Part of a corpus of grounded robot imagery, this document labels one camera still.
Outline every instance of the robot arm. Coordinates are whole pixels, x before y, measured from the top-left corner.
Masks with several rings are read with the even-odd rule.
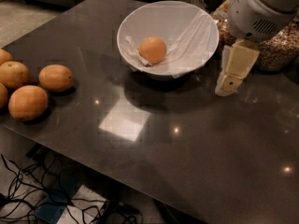
[[[222,72],[215,93],[235,92],[259,56],[256,42],[271,39],[288,25],[299,8],[299,0],[231,0],[228,28],[237,38],[222,54]]]
[[[296,16],[299,0],[231,0],[228,28],[237,38],[268,40]]]

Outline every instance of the white bowl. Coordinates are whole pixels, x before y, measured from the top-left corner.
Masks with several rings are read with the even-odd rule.
[[[142,41],[151,36],[160,37],[168,49],[180,36],[191,36],[192,42],[174,61],[145,66],[128,50],[137,52]],[[117,34],[119,51],[130,67],[160,80],[181,77],[204,66],[218,42],[219,32],[212,17],[197,6],[179,1],[156,2],[138,8],[124,19]]]

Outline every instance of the orange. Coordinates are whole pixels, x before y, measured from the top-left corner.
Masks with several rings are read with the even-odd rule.
[[[160,63],[165,59],[167,47],[159,37],[145,39],[139,48],[139,54],[152,64]]]
[[[4,49],[0,49],[0,65],[7,62],[12,61],[12,55]]]
[[[0,82],[8,89],[16,90],[30,82],[30,71],[19,62],[5,62],[0,65]]]
[[[38,80],[44,89],[54,92],[67,91],[75,83],[72,71],[62,64],[47,65],[40,71]]]
[[[8,103],[8,91],[4,84],[0,83],[0,108],[3,108]]]
[[[21,121],[30,121],[41,116],[48,107],[48,95],[38,86],[23,86],[14,91],[8,102],[10,115]]]

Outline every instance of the black cable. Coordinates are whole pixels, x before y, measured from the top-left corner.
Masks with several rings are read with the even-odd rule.
[[[2,193],[0,193],[0,207],[6,204],[7,204],[7,198]]]
[[[137,224],[137,219],[136,219],[136,217],[135,217],[134,215],[130,215],[129,217],[126,217],[126,218],[124,219],[124,221],[122,222],[122,224],[125,224],[127,221],[128,221],[130,224]]]
[[[58,159],[58,157],[61,157],[61,155],[55,154],[55,160]],[[47,170],[47,174],[48,174],[48,175],[54,175],[54,176],[58,176],[58,177],[60,177],[59,175],[57,175],[57,174],[55,174],[55,173],[52,173],[52,172],[50,171],[50,169],[46,167],[45,160],[43,160],[43,161],[41,162],[41,166],[42,166],[42,168],[44,169],[44,171]]]
[[[12,170],[10,167],[8,167],[7,165],[7,162],[6,160],[4,159],[3,155],[1,155],[1,158],[2,158],[2,161],[3,161],[3,164],[6,166],[6,168],[12,172],[13,174],[15,174],[15,177],[13,179],[13,181],[11,182],[10,186],[9,186],[9,189],[8,189],[8,198],[7,198],[7,202],[8,203],[17,203],[17,205],[6,215],[4,215],[3,217],[0,217],[1,219],[6,219],[6,220],[18,220],[18,221],[21,221],[22,218],[25,218],[27,217],[27,222],[29,223],[30,222],[30,217],[31,216],[34,216],[36,218],[35,215],[32,215],[31,212],[32,211],[35,211],[37,210],[38,208],[40,208],[41,206],[43,205],[46,205],[46,204],[49,204],[49,205],[58,205],[58,206],[65,206],[68,214],[78,223],[78,221],[72,216],[72,214],[70,213],[70,210],[69,208],[67,207],[68,204],[70,205],[74,205],[72,202],[71,202],[71,198],[69,197],[69,195],[67,194],[66,190],[62,187],[61,185],[61,180],[59,179],[59,186],[61,189],[47,189],[44,184],[43,184],[43,181],[44,181],[44,178],[46,176],[46,174],[49,172],[49,169],[52,167],[52,165],[56,162],[57,160],[57,156],[55,156],[54,160],[52,161],[52,163],[46,167],[45,163],[43,161],[37,163],[37,164],[32,164],[32,165],[29,165],[28,167],[24,168],[24,169],[20,169],[19,168],[19,172],[16,173],[14,170]],[[17,168],[18,168],[18,165],[14,162],[14,161],[11,161]],[[40,166],[40,163],[42,163],[42,166],[45,170],[44,174],[42,175],[42,178],[41,178],[41,181],[39,181],[35,175],[33,174],[33,171],[35,171],[39,166]],[[31,176],[34,181],[39,184],[42,188],[36,186],[36,185],[33,185],[33,184],[30,184],[30,183],[26,183],[25,181],[23,181],[23,172],[21,172],[20,170],[23,170],[26,174],[28,174],[29,176]],[[28,193],[26,193],[21,199],[15,199],[15,195],[16,195],[16,192],[18,191],[18,189],[20,188],[21,185],[24,185],[24,186],[27,186],[27,187],[30,187],[30,188],[33,188],[33,190],[29,191]],[[27,202],[25,199],[31,195],[33,192],[36,192],[36,191],[43,191],[43,192],[46,192],[49,196],[50,196],[50,200],[52,201],[52,203],[48,203],[48,202],[44,202],[42,204],[39,204],[37,206],[33,206],[31,205],[29,202]],[[67,199],[67,202],[66,203],[59,203],[59,202],[56,202],[54,201],[52,198],[51,198],[51,195],[50,193],[52,191],[59,191],[61,192],[65,198]],[[74,199],[75,200],[81,200],[81,201],[85,201],[85,202],[107,202],[107,200],[103,201],[103,200],[87,200],[87,199]],[[31,209],[27,215],[24,215],[22,217],[14,217],[14,218],[11,218],[9,217],[12,213],[14,213],[17,208],[20,206],[21,203],[24,203],[26,204],[27,206],[29,206],[29,208]],[[96,209],[97,210],[97,217],[95,217],[93,220],[97,220],[98,218],[101,217],[101,210],[99,209],[98,206],[96,205],[93,205],[93,206],[90,206],[88,208],[85,208],[82,211],[82,218],[83,218],[83,222],[86,223],[86,220],[85,220],[85,212],[89,209]],[[132,217],[125,217],[127,218],[127,220],[130,221],[131,223],[131,218]]]
[[[130,205],[130,204],[126,204],[126,203],[119,203],[116,208],[116,211],[122,212],[122,213],[126,213],[126,214],[131,214],[131,215],[139,215],[141,220],[140,223],[143,224],[143,215],[142,213],[135,208],[134,206]]]

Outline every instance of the table surface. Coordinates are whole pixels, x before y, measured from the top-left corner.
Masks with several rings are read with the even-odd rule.
[[[31,70],[50,63],[76,77],[31,122],[0,124],[207,223],[297,223],[299,76],[257,72],[229,97],[217,61],[157,81],[132,72],[116,35],[142,2],[86,0],[6,49]]]

